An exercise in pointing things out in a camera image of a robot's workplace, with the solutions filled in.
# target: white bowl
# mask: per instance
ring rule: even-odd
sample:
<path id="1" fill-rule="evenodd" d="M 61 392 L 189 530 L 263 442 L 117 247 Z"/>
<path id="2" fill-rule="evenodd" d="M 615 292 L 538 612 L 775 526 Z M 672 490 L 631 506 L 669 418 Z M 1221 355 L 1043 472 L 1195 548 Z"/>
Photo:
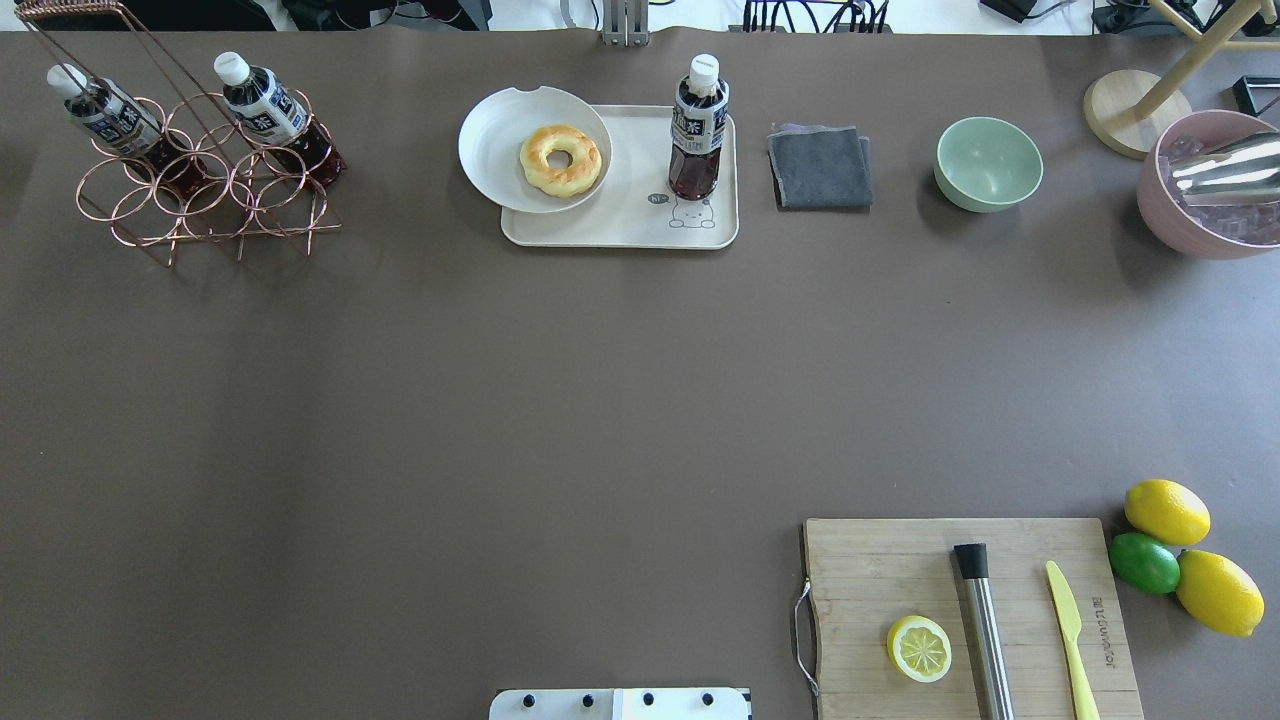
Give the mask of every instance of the white bowl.
<path id="1" fill-rule="evenodd" d="M 595 141 L 600 150 L 600 177 L 590 190 L 573 197 L 553 197 L 525 179 L 520 147 L 540 127 L 568 124 Z M 458 159 L 471 184 L 498 205 L 520 213 L 559 213 L 595 195 L 609 172 L 613 142 L 594 108 L 576 95 L 554 87 L 532 91 L 508 87 L 485 97 L 462 120 Z"/>

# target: bottle cap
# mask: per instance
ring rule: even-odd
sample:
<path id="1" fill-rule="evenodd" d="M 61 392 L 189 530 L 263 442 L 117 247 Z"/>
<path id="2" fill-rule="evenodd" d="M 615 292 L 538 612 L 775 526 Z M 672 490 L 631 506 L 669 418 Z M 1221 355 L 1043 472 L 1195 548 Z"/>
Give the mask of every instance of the bottle cap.
<path id="1" fill-rule="evenodd" d="M 88 78 L 74 65 L 54 65 L 49 68 L 45 79 L 49 82 L 49 87 L 52 87 L 54 92 L 65 100 L 79 97 L 88 87 Z"/>
<path id="2" fill-rule="evenodd" d="M 719 85 L 719 60 L 703 53 L 689 64 L 689 90 L 696 95 L 710 95 Z"/>
<path id="3" fill-rule="evenodd" d="M 227 85 L 242 85 L 248 79 L 250 67 L 238 53 L 223 53 L 214 60 L 214 72 Z"/>

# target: yellow lemon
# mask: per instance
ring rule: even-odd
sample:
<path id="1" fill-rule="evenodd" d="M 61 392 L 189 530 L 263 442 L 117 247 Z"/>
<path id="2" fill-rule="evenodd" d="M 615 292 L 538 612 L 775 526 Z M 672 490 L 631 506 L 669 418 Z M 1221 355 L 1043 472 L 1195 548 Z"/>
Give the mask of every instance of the yellow lemon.
<path id="1" fill-rule="evenodd" d="M 941 680 L 951 669 L 951 641 L 937 623 L 908 615 L 888 629 L 888 656 L 904 675 L 919 683 Z"/>
<path id="2" fill-rule="evenodd" d="M 1129 488 L 1124 515 L 1165 544 L 1196 544 L 1208 534 L 1208 507 L 1172 480 L 1144 480 Z"/>
<path id="3" fill-rule="evenodd" d="M 1210 629 L 1247 638 L 1262 621 L 1262 593 L 1248 573 L 1221 555 L 1187 550 L 1178 556 L 1178 600 Z"/>

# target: pink bowl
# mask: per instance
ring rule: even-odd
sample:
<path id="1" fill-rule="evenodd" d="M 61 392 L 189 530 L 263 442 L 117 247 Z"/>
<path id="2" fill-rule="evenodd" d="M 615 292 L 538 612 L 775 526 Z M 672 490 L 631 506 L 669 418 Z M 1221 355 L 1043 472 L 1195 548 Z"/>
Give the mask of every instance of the pink bowl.
<path id="1" fill-rule="evenodd" d="M 1252 115 L 1230 110 L 1201 110 L 1169 126 L 1156 142 L 1156 149 L 1147 154 L 1142 164 L 1142 176 L 1138 178 L 1138 210 L 1142 211 L 1142 219 L 1151 232 L 1179 252 L 1211 260 L 1248 258 L 1280 247 L 1240 242 L 1201 227 L 1174 201 L 1169 188 L 1160 179 L 1160 168 L 1156 164 L 1157 150 L 1164 151 L 1184 135 L 1198 138 L 1204 147 L 1213 149 L 1256 132 L 1274 129 L 1276 128 Z"/>

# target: black rubber tip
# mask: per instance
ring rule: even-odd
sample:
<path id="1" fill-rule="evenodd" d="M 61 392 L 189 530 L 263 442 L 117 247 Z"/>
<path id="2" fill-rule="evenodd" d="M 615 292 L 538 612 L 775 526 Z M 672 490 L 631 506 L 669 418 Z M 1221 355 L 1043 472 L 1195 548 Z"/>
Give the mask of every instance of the black rubber tip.
<path id="1" fill-rule="evenodd" d="M 966 580 L 986 578 L 987 575 L 987 543 L 975 542 L 957 544 L 956 561 L 960 564 L 960 577 Z"/>

